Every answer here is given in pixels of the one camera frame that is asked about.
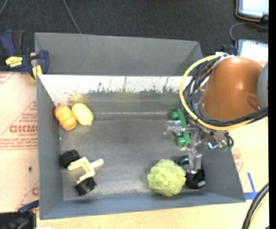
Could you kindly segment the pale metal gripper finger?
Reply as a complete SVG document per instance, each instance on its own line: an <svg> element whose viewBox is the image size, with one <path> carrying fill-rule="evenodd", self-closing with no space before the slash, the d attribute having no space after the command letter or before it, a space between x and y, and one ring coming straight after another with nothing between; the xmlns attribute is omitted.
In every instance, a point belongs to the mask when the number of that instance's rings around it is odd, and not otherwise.
<svg viewBox="0 0 276 229"><path fill-rule="evenodd" d="M168 137L174 135L176 137L182 136L186 131L186 126L182 127L180 120L169 120L165 122L164 136Z"/></svg>
<svg viewBox="0 0 276 229"><path fill-rule="evenodd" d="M188 150L189 164L192 171L197 171L202 167L203 155L195 147Z"/></svg>

